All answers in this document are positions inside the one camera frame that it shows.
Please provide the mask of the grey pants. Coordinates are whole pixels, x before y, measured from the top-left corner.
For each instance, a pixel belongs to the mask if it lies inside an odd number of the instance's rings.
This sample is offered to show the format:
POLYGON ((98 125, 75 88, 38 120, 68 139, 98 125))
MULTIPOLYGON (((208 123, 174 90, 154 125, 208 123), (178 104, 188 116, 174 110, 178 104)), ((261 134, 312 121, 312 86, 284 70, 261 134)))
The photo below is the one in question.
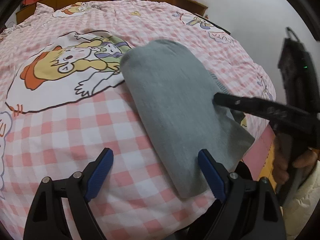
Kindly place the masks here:
POLYGON ((155 40, 129 50, 120 70, 150 141, 178 195, 207 190, 197 163, 206 149, 231 170, 254 142, 241 112, 213 104, 220 83, 185 46, 155 40))

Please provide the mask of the white quilted sleeve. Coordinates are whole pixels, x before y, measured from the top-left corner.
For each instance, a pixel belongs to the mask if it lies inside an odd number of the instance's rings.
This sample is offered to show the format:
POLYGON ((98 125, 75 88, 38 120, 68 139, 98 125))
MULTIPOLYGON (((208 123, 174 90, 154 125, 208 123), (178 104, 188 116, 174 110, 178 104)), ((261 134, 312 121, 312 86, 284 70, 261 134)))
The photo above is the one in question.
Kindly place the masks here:
POLYGON ((295 239, 306 226, 319 201, 319 161, 295 196, 283 208, 287 239, 295 239))

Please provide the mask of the pink checkered cartoon bedsheet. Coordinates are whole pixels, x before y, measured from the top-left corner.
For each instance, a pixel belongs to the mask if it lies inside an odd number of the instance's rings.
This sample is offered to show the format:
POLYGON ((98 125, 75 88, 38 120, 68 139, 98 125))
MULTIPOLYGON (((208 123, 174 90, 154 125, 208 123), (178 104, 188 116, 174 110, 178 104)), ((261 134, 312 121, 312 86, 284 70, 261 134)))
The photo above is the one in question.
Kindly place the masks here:
POLYGON ((104 148, 114 165, 90 207, 108 239, 163 239, 213 203, 210 191, 174 192, 119 71, 124 53, 157 39, 186 46, 233 94, 276 98, 237 40, 176 6, 38 3, 1 33, 1 222, 12 238, 22 239, 43 177, 67 178, 104 148))

